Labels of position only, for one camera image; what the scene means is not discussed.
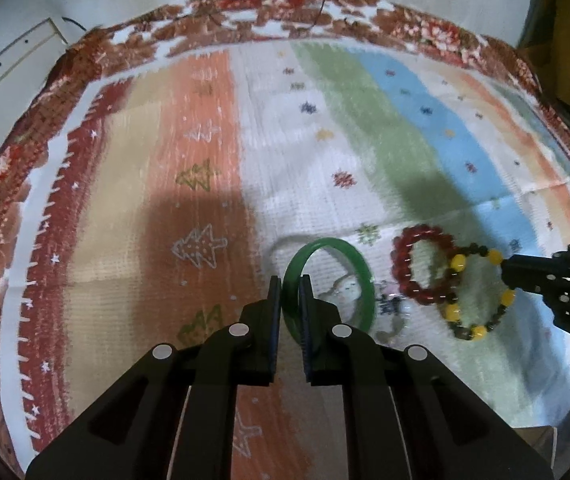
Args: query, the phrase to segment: blue stripe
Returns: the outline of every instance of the blue stripe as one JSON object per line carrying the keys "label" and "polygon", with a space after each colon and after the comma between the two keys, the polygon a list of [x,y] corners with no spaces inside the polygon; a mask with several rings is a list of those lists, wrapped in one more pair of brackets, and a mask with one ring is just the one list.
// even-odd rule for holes
{"label": "blue stripe", "polygon": [[[510,241],[516,239],[521,246],[518,252],[539,256],[536,234],[529,219],[458,115],[433,97],[402,62],[372,52],[354,52],[353,55],[385,92],[391,104],[421,131],[433,147],[444,172],[471,204],[472,218],[464,218],[481,224],[487,236],[481,241],[509,255],[513,253]],[[447,129],[454,132],[453,138],[446,135]],[[474,173],[470,172],[469,164],[476,170]],[[565,361],[564,336],[554,328],[545,335],[547,327],[552,326],[553,315],[539,296],[519,293],[516,297],[514,309],[517,309],[519,318],[514,320],[511,316],[510,319],[514,320],[513,328],[518,333],[513,334],[514,343],[520,346],[521,352],[517,356],[518,366],[522,367],[521,373],[538,420],[557,424],[570,408],[569,374],[562,369]]]}

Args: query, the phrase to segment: green stripe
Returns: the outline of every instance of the green stripe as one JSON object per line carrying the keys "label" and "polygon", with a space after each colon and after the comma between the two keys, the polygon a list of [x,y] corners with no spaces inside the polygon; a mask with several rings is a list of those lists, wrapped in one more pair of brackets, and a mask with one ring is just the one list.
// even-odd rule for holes
{"label": "green stripe", "polygon": [[314,43],[297,44],[294,51],[365,161],[364,171],[390,221],[427,221],[469,206],[420,130],[402,117],[355,57]]}

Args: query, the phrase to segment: white stripe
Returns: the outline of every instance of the white stripe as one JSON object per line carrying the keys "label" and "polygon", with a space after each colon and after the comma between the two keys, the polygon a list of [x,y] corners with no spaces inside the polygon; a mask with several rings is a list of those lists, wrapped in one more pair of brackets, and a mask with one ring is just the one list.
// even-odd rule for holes
{"label": "white stripe", "polygon": [[21,208],[22,218],[12,264],[6,270],[8,291],[0,319],[0,400],[16,459],[23,471],[27,470],[36,456],[32,439],[40,438],[40,435],[27,427],[21,384],[25,376],[19,370],[19,362],[28,361],[28,358],[18,354],[19,325],[21,322],[29,321],[28,318],[21,316],[22,303],[27,303],[23,296],[25,287],[35,283],[27,283],[27,271],[33,250],[40,247],[34,241],[41,223],[51,216],[43,212],[47,206],[54,204],[48,202],[54,181],[59,176],[63,160],[69,156],[68,132],[80,124],[98,88],[99,86],[95,86],[93,91],[86,89],[61,131],[48,141],[48,160],[43,166],[33,168],[29,173],[27,181],[30,184],[30,191]]}

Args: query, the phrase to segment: white star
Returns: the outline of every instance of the white star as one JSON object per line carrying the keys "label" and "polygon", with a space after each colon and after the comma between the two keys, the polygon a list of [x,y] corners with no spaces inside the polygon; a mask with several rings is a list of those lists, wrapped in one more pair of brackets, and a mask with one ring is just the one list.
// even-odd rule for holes
{"label": "white star", "polygon": [[172,253],[181,260],[190,260],[198,269],[203,260],[216,269],[215,249],[227,247],[227,238],[214,238],[211,233],[211,224],[205,229],[194,228],[186,238],[182,238],[172,246]]}
{"label": "white star", "polygon": [[263,429],[260,426],[244,426],[241,421],[241,415],[236,410],[234,417],[234,437],[232,439],[232,446],[241,455],[246,458],[252,458],[252,451],[249,449],[248,439],[253,436],[262,436]]}

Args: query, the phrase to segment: beige stripe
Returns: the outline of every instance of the beige stripe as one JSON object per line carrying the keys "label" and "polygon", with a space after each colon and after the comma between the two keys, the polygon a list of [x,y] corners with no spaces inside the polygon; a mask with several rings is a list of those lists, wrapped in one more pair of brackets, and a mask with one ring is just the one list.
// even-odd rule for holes
{"label": "beige stripe", "polygon": [[139,301],[137,239],[147,221],[145,181],[156,143],[169,70],[132,85],[111,116],[104,158],[78,225],[68,266],[66,309],[68,407],[76,416],[139,357],[132,312]]}

